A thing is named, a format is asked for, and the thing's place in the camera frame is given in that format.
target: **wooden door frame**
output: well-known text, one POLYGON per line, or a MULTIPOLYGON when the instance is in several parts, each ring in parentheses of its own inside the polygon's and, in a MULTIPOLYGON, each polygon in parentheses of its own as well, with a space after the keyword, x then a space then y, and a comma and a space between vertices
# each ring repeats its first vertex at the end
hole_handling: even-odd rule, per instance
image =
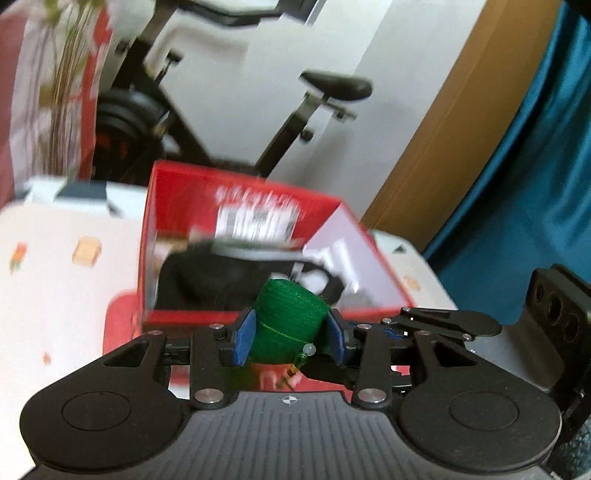
POLYGON ((447 80, 363 217, 422 251, 509 127, 547 48, 560 0, 488 0, 447 80))

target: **white label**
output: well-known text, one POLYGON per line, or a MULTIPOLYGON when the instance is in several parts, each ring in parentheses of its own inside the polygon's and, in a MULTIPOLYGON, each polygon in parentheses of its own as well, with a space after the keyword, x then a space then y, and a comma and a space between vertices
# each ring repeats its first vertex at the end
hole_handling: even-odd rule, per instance
POLYGON ((299 210, 294 207, 222 206, 217 213, 216 238, 249 242, 288 242, 299 210))

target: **red box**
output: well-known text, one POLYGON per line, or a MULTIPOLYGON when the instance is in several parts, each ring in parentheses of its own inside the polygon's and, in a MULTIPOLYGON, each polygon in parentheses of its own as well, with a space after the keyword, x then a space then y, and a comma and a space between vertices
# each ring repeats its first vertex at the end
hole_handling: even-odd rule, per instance
POLYGON ((198 229, 213 237, 220 206, 232 202, 297 207, 292 240, 303 244, 304 252, 313 254, 333 248, 334 258, 343 257, 337 262, 337 269, 342 270, 339 275, 376 297, 372 300, 376 307, 344 310, 341 313, 345 318, 379 321, 398 313, 402 306, 413 306, 371 237, 340 199, 256 177, 159 161, 148 186, 139 252, 138 296, 144 332, 158 329, 178 333, 194 325, 228 324, 236 318, 238 312, 152 309, 157 282, 152 267, 157 235, 186 238, 192 229, 198 229))

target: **green yarn ball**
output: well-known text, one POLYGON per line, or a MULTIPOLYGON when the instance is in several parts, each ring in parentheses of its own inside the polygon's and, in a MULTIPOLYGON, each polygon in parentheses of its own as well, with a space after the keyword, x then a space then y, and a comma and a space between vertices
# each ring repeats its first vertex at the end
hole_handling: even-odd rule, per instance
POLYGON ((302 347, 314 342, 330 307, 289 280, 267 280, 254 305, 256 336, 250 360, 290 364, 302 347))

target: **metal pin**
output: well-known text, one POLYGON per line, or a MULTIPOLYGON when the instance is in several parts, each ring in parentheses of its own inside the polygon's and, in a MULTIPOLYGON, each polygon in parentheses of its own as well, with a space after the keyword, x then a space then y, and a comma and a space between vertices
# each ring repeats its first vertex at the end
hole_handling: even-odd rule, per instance
POLYGON ((379 388, 364 388, 357 397, 366 403, 380 403, 386 400, 386 392, 379 388))
POLYGON ((195 400, 201 403, 217 403, 223 400, 223 392, 217 388, 203 388, 195 392, 195 400))

